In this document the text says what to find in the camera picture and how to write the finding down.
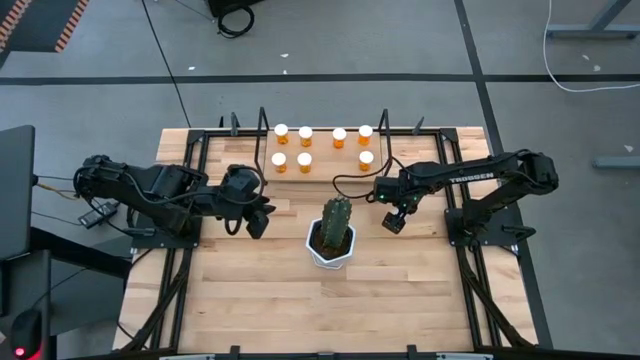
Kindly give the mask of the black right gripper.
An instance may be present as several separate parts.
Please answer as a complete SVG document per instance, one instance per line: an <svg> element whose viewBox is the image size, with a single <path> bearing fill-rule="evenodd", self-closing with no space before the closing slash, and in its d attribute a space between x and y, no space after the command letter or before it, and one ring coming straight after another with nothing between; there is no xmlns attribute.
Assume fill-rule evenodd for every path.
<svg viewBox="0 0 640 360"><path fill-rule="evenodd" d="M419 191L411 188L405 177L379 176L375 179L373 188L374 200L383 204L391 204L399 211L397 214L386 213L382 221L384 228L394 234L398 234L404 228L407 213L399 210L399 201L403 195L413 193L419 193Z"/></svg>

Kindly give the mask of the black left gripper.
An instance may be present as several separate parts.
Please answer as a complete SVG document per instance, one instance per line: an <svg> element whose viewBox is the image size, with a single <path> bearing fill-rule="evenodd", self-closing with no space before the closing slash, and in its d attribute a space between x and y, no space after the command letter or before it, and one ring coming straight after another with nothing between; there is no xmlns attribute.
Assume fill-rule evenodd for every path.
<svg viewBox="0 0 640 360"><path fill-rule="evenodd" d="M264 192L264 180L260 172L255 169L259 174L261 185L251 193L245 193L242 190L237 190L227 184L226 174L221 182L220 196L227 202L242 206L243 211L247 213L247 226L246 230L252 239L260 239L266 228L269 225L269 218L267 215L273 213L276 207L270 203L269 199L261 200Z"/></svg>

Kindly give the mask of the green cactus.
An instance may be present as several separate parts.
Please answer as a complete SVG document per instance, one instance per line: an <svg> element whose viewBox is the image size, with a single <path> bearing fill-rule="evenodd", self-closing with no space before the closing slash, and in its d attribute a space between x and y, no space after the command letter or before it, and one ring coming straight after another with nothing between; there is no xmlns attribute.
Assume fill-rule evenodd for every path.
<svg viewBox="0 0 640 360"><path fill-rule="evenodd" d="M351 202L342 197L330 199L324 206L321 225L321 251L325 257L337 257L347 249Z"/></svg>

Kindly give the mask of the white hexagonal plant pot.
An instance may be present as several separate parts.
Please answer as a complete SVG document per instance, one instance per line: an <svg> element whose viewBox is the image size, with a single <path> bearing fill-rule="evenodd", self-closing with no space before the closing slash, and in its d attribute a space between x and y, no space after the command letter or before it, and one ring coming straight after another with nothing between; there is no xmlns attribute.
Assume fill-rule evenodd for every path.
<svg viewBox="0 0 640 360"><path fill-rule="evenodd" d="M322 219L318 218L311 222L307 238L306 248L310 252L311 257L316 266L329 270L340 270L352 257L356 243L356 230L349 225L345 233L344 244L347 245L346 250L340 250L340 254L332 259L325 259L320 251L314 248L314 237L320 234Z"/></svg>

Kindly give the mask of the black power adapter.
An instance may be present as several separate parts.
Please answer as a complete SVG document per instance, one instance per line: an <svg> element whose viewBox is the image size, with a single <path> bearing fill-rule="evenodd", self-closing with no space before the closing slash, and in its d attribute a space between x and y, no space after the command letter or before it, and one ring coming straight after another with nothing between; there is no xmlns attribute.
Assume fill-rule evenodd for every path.
<svg viewBox="0 0 640 360"><path fill-rule="evenodd" d="M118 203L104 202L99 203L94 201L92 203L92 210L81 215L78 218L78 222L86 229L91 229L95 226L107 224L110 219L118 212Z"/></svg>

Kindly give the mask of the black equipment box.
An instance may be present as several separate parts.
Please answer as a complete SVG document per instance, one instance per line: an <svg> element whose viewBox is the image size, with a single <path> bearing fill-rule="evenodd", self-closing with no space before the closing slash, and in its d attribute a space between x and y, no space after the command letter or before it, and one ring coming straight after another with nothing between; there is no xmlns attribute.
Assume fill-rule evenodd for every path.
<svg viewBox="0 0 640 360"><path fill-rule="evenodd" d="M250 7L262 1L263 0L205 0L214 18L245 7Z"/></svg>

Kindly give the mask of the grey metal floor bar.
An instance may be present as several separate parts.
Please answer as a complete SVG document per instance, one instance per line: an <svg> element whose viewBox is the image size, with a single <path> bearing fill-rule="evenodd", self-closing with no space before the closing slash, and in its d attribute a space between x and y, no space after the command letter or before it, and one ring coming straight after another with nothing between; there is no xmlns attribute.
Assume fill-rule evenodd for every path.
<svg viewBox="0 0 640 360"><path fill-rule="evenodd" d="M640 169L640 156L595 157L593 167L601 169Z"/></svg>

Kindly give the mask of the dark grey side desk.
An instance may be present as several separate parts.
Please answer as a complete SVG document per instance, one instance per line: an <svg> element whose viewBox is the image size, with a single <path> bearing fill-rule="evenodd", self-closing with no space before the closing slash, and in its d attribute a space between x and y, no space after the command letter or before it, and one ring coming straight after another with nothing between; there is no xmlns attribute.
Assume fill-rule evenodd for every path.
<svg viewBox="0 0 640 360"><path fill-rule="evenodd" d="M55 360L55 339L51 339L51 255L38 251L0 262L0 334L10 345L11 327L26 310L41 315L36 352L25 360Z"/></svg>

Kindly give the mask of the dark grey monitor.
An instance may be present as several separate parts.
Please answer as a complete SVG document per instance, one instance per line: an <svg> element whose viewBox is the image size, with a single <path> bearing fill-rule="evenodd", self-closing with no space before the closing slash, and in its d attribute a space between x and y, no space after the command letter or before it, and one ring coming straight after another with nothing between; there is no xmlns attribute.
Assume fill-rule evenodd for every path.
<svg viewBox="0 0 640 360"><path fill-rule="evenodd" d="M29 249L35 128L0 131L0 261Z"/></svg>

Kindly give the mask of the black computer mouse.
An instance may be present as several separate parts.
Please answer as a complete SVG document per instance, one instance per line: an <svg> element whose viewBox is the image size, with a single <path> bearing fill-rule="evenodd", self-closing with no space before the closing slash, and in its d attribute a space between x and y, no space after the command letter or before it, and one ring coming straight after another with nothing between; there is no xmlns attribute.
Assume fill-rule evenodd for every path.
<svg viewBox="0 0 640 360"><path fill-rule="evenodd" d="M20 313L12 323L10 346L17 360L33 360L40 354L42 315L37 309Z"/></svg>

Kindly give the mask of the grey metal table base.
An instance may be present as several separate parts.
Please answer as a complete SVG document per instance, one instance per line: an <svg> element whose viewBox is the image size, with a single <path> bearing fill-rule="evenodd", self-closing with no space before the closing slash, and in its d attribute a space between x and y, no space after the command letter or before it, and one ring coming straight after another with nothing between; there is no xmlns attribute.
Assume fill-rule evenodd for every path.
<svg viewBox="0 0 640 360"><path fill-rule="evenodd" d="M635 39L640 36L640 25L614 24L615 18L632 2L632 0L608 0L587 24L552 24L553 0L549 0L548 17L544 34L546 37L621 37Z"/></svg>

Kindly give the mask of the black ramp orange striped edges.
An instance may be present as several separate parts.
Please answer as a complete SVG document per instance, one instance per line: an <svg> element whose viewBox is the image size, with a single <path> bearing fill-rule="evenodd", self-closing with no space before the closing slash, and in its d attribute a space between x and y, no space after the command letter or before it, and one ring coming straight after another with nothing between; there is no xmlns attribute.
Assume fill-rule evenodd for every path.
<svg viewBox="0 0 640 360"><path fill-rule="evenodd" d="M61 53L90 0L0 0L0 54Z"/></svg>

